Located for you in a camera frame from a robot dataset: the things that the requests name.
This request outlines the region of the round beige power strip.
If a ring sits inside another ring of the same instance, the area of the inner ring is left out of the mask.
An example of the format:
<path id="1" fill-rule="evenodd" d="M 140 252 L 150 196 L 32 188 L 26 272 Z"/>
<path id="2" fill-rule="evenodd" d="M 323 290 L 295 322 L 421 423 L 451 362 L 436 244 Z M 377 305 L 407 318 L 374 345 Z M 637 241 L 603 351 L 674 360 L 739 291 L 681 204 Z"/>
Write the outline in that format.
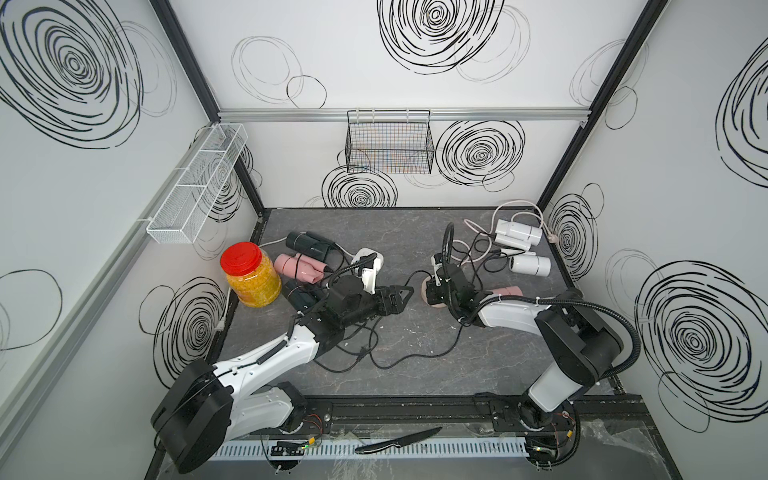
<path id="1" fill-rule="evenodd" d="M 441 290 L 433 279 L 425 278 L 422 281 L 420 295 L 423 302 L 431 308 L 442 309 L 446 307 Z"/>

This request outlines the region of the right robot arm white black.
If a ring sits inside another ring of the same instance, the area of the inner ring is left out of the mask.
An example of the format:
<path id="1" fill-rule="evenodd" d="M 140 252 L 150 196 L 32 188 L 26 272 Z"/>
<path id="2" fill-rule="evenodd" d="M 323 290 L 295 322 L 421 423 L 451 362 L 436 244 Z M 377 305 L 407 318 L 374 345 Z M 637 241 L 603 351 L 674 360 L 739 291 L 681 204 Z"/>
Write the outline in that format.
<path id="1" fill-rule="evenodd" d="M 640 356 L 637 329 L 622 314 L 586 301 L 576 288 L 551 298 L 494 293 L 467 279 L 461 267 L 436 254 L 431 303 L 444 304 L 464 326 L 506 328 L 540 336 L 553 358 L 517 404 L 529 431 L 549 425 L 574 394 L 628 370 Z"/>

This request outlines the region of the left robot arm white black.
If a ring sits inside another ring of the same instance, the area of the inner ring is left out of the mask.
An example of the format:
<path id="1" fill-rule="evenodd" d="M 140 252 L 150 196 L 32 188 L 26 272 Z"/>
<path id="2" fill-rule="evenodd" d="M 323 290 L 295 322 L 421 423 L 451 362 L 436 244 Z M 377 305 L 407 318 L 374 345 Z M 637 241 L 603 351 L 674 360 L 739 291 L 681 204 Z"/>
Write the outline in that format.
<path id="1" fill-rule="evenodd" d="M 186 474 L 229 440 L 264 429 L 297 430 L 304 398 L 278 377 L 333 349 L 352 325 L 402 313 L 413 294 L 407 285 L 367 291 L 354 275 L 327 289 L 289 294 L 296 312 L 286 333 L 229 360 L 196 359 L 182 370 L 151 417 L 158 443 Z"/>

